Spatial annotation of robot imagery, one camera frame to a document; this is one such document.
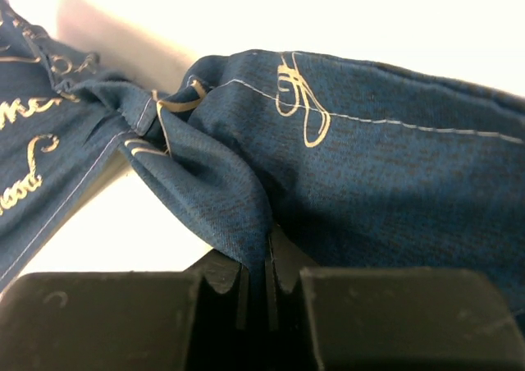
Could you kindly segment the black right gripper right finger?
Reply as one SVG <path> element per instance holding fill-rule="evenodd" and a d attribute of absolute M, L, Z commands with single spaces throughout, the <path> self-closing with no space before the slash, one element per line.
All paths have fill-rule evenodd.
<path fill-rule="evenodd" d="M 486 276 L 326 268 L 273 227 L 265 260 L 277 370 L 521 370 L 517 319 Z"/>

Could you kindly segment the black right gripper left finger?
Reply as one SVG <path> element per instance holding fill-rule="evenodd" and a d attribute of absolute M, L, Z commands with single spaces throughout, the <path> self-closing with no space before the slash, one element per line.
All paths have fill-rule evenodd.
<path fill-rule="evenodd" d="M 178 273 L 29 273 L 1 300 L 1 367 L 237 370 L 248 299 L 248 270 L 217 251 Z"/>

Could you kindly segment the blue embroidered pillowcase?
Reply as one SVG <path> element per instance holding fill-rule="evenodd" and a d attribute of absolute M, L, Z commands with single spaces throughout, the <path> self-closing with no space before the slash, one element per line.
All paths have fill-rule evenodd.
<path fill-rule="evenodd" d="M 1 284 L 115 153 L 263 279 L 273 224 L 317 262 L 485 273 L 524 321 L 524 101 L 304 52 L 207 56 L 144 89 L 1 5 Z"/>

